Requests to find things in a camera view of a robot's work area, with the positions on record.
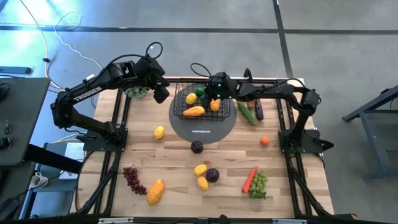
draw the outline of red grapes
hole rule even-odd
[[[126,178],[127,186],[130,186],[132,192],[139,195],[147,194],[147,188],[139,185],[137,168],[133,166],[123,168],[123,177]]]

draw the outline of gray metal stand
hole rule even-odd
[[[380,141],[382,138],[376,134],[373,128],[371,128],[368,116],[370,114],[398,114],[398,110],[377,110],[380,106],[392,101],[397,97],[398,85],[382,92],[378,97],[371,100],[369,103],[366,103],[362,107],[354,110],[349,115],[343,117],[343,120],[346,122],[350,122],[355,118],[361,118],[366,137],[371,145],[374,158],[376,158],[377,172],[375,174],[369,174],[365,176],[364,180],[375,180],[398,176],[398,169],[391,169],[389,167],[389,157],[387,154],[388,149],[380,147]]]

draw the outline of round gray platform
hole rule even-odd
[[[202,144],[218,142],[231,132],[236,122],[236,108],[231,101],[231,115],[224,121],[180,119],[173,113],[174,100],[170,104],[169,118],[174,131],[188,142],[200,141]]]

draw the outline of grape bunch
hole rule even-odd
[[[251,181],[249,195],[251,198],[263,198],[266,199],[266,193],[263,192],[268,181],[266,173],[262,170],[256,172],[253,180]]]
[[[131,187],[131,191],[139,195],[147,194],[147,188],[139,184],[137,168],[133,166],[124,167],[123,177],[126,178],[127,185]]]

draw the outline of green cucumber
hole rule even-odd
[[[245,107],[245,105],[238,101],[238,108],[244,115],[244,117],[253,125],[257,125],[258,121],[251,115],[249,109]]]

